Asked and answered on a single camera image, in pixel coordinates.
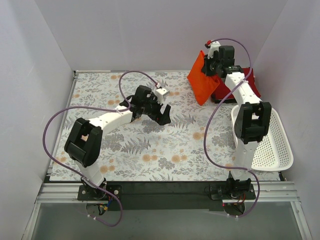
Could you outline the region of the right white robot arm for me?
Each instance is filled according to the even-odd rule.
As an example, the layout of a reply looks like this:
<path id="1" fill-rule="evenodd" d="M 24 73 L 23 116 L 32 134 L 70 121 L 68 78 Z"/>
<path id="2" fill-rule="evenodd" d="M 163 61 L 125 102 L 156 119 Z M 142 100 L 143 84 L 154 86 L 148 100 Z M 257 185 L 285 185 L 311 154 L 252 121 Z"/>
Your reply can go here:
<path id="1" fill-rule="evenodd" d="M 244 198 L 246 194 L 254 199 L 250 170 L 255 151 L 263 137 L 268 134 L 272 106 L 256 96 L 246 81 L 243 69 L 235 65 L 233 46 L 209 41 L 205 47 L 209 51 L 204 56 L 201 71 L 206 76 L 217 75 L 223 80 L 238 104 L 238 114 L 233 124 L 233 132 L 237 139 L 234 166 L 230 167 L 225 182 L 211 186 L 208 190 L 213 200 L 221 200 L 224 197 Z"/>

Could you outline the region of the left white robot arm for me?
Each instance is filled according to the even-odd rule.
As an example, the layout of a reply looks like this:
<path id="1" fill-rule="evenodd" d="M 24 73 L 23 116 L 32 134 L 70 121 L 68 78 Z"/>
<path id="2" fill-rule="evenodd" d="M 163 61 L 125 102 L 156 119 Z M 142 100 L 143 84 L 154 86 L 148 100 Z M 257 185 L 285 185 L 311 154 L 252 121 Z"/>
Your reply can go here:
<path id="1" fill-rule="evenodd" d="M 164 87 L 152 90 L 140 85 L 133 95 L 126 97 L 112 111 L 89 120 L 78 118 L 75 121 L 64 150 L 77 164 L 82 175 L 81 182 L 95 200 L 104 199 L 107 193 L 107 181 L 97 163 L 105 135 L 142 115 L 148 116 L 160 126 L 171 123 L 170 105 L 165 106 L 161 112 L 169 93 Z"/>

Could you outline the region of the orange t-shirt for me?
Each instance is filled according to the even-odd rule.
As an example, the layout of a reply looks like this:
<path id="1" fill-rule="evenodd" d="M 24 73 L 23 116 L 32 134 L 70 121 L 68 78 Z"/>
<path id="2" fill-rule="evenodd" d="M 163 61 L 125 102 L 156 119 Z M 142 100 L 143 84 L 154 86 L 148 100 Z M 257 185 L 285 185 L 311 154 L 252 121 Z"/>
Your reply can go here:
<path id="1" fill-rule="evenodd" d="M 206 76 L 202 72 L 205 53 L 201 50 L 187 76 L 197 103 L 202 106 L 220 85 L 219 77 Z"/>

